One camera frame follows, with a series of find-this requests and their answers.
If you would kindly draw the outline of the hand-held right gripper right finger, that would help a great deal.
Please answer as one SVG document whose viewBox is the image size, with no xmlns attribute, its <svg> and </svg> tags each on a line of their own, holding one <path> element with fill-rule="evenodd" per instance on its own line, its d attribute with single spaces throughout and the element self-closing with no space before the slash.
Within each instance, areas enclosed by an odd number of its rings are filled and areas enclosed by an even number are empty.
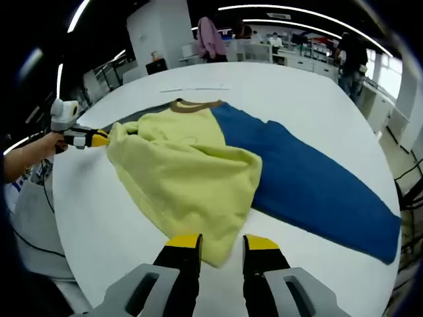
<svg viewBox="0 0 423 317">
<path fill-rule="evenodd" d="M 268 238 L 243 236 L 243 296 L 249 316 L 347 316 L 335 293 L 300 267 L 290 267 Z"/>
</svg>

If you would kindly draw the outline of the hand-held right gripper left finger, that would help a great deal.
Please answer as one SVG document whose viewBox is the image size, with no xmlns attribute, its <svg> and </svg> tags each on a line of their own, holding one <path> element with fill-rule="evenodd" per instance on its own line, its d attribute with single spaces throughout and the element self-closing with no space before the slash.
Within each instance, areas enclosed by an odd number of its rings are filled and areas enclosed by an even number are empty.
<svg viewBox="0 0 423 317">
<path fill-rule="evenodd" d="M 153 264 L 111 284 L 103 302 L 82 316 L 192 316 L 199 294 L 202 235 L 170 239 Z"/>
</svg>

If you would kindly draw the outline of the person's left hand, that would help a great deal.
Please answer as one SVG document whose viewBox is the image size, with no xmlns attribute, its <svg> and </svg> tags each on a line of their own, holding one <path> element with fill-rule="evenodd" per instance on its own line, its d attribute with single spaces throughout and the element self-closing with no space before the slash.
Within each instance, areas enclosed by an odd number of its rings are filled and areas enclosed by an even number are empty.
<svg viewBox="0 0 423 317">
<path fill-rule="evenodd" d="M 60 133 L 50 132 L 39 139 L 42 158 L 47 158 L 60 154 L 67 150 L 68 144 L 64 140 L 64 136 Z"/>
</svg>

